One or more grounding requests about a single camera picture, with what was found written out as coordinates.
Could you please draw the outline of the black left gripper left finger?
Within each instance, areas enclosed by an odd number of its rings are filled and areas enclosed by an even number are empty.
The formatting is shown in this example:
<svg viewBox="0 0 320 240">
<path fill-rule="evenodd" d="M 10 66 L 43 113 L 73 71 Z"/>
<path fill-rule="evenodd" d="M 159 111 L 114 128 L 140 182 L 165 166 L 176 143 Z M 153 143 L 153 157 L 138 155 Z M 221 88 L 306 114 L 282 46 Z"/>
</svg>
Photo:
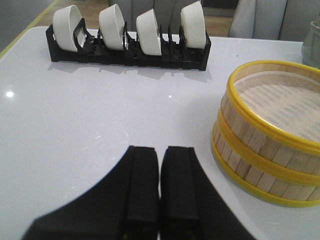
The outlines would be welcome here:
<svg viewBox="0 0 320 240">
<path fill-rule="evenodd" d="M 151 147 L 129 146 L 115 167 L 70 203 L 33 221 L 24 240 L 156 240 L 159 166 Z"/>
</svg>

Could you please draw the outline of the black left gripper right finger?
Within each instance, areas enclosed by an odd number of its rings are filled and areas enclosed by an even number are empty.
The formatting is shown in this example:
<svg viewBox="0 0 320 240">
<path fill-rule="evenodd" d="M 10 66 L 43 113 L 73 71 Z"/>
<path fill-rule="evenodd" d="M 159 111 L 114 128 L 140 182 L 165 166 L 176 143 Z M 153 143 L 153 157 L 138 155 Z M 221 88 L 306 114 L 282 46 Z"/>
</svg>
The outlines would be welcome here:
<svg viewBox="0 0 320 240">
<path fill-rule="evenodd" d="M 160 239 L 254 239 L 210 182 L 194 148 L 167 148 L 160 189 Z"/>
</svg>

